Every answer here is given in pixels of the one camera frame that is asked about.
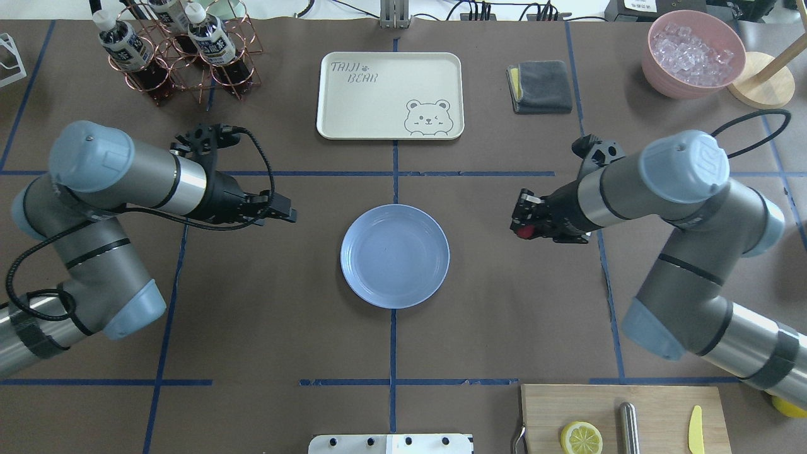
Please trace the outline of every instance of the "brown table surface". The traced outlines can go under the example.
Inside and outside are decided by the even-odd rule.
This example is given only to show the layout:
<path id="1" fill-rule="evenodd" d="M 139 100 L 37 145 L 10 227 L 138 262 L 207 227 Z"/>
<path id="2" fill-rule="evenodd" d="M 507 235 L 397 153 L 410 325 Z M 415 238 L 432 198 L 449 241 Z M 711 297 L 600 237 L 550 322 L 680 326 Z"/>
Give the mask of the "brown table surface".
<path id="1" fill-rule="evenodd" d="M 3 21 L 29 76 L 0 90 L 0 210 L 46 170 L 64 126 L 92 120 L 166 146 L 198 122 L 254 131 L 278 172 L 295 225 L 234 233 L 150 216 L 122 222 L 169 311 L 118 342 L 102 335 L 0 381 L 0 452 L 306 452 L 318 434 L 464 432 L 476 452 L 506 452 L 519 383 L 716 385 L 734 453 L 801 452 L 805 420 L 694 355 L 667 362 L 619 334 L 619 322 L 671 227 L 658 218 L 613 226 L 588 246 L 524 242 L 509 230 L 518 191 L 571 181 L 569 146 L 584 133 L 628 153 L 687 128 L 711 132 L 752 111 L 724 90 L 677 101 L 639 68 L 648 25 L 432 23 L 404 31 L 377 21 L 271 19 L 256 27 L 263 85 L 240 103 L 215 93 L 209 111 L 187 94 L 154 107 L 106 63 L 89 22 Z M 742 24 L 747 47 L 778 53 L 801 25 Z M 327 141 L 316 132 L 319 65 L 332 51 L 440 51 L 462 61 L 465 132 L 455 141 Z M 505 68 L 561 60 L 577 103 L 570 115 L 516 116 Z M 734 177 L 784 211 L 784 238 L 743 260 L 724 294 L 807 330 L 807 59 L 788 131 L 732 160 Z M 779 119 L 770 119 L 775 128 Z M 767 135 L 762 120 L 720 137 L 736 150 Z M 250 191 L 267 187 L 247 145 L 220 169 Z M 378 309 L 353 294 L 338 253 L 350 223 L 399 202 L 445 230 L 451 266 L 411 309 Z M 0 267 L 34 244 L 0 216 Z M 66 277 L 51 250 L 18 289 Z"/>

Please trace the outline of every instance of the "pink bowl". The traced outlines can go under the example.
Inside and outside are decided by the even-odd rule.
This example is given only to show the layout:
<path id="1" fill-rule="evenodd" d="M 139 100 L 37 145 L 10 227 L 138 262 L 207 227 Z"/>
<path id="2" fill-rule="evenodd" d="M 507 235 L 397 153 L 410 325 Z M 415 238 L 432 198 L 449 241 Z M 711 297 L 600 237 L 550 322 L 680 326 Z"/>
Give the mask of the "pink bowl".
<path id="1" fill-rule="evenodd" d="M 723 84 L 719 86 L 692 85 L 675 78 L 661 66 L 650 50 L 650 42 L 653 40 L 653 36 L 664 30 L 670 22 L 690 27 L 693 35 L 698 36 L 716 50 L 728 49 L 734 53 L 734 58 L 729 63 L 733 69 L 732 74 Z M 746 48 L 742 45 L 737 33 L 720 19 L 699 11 L 671 11 L 659 17 L 650 27 L 644 47 L 642 72 L 645 74 L 645 78 L 659 93 L 673 99 L 702 98 L 719 91 L 733 82 L 746 65 Z"/>

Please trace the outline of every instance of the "bowl of ice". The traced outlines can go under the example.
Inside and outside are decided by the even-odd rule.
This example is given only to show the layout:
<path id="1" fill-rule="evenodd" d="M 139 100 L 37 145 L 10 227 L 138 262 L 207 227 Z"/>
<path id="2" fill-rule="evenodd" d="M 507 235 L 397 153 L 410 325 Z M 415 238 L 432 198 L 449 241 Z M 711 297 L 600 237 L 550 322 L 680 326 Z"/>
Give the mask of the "bowl of ice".
<path id="1" fill-rule="evenodd" d="M 642 72 L 662 95 L 695 99 L 728 86 L 746 64 L 746 48 L 720 19 L 699 11 L 666 13 L 647 33 Z"/>

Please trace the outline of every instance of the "wooden cutting board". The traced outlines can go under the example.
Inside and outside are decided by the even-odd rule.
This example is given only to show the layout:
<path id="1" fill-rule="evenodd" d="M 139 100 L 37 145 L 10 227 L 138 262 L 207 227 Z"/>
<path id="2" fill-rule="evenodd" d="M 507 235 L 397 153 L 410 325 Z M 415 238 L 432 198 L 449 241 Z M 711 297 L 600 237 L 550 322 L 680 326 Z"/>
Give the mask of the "wooden cutting board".
<path id="1" fill-rule="evenodd" d="M 706 454 L 731 454 L 717 388 L 627 385 L 522 385 L 528 452 L 562 454 L 560 431 L 572 421 L 600 430 L 603 454 L 624 452 L 619 416 L 624 401 L 636 406 L 642 454 L 689 454 L 689 416 L 696 405 L 703 409 Z"/>

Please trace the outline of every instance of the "white tray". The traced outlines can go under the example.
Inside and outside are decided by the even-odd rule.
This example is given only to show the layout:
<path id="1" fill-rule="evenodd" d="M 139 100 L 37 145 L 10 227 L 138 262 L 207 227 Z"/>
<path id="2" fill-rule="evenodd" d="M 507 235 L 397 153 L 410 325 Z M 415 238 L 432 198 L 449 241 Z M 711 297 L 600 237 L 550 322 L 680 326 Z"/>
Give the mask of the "white tray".
<path id="1" fill-rule="evenodd" d="M 322 59 L 322 137 L 451 140 L 464 128 L 462 71 L 452 53 L 333 52 Z"/>

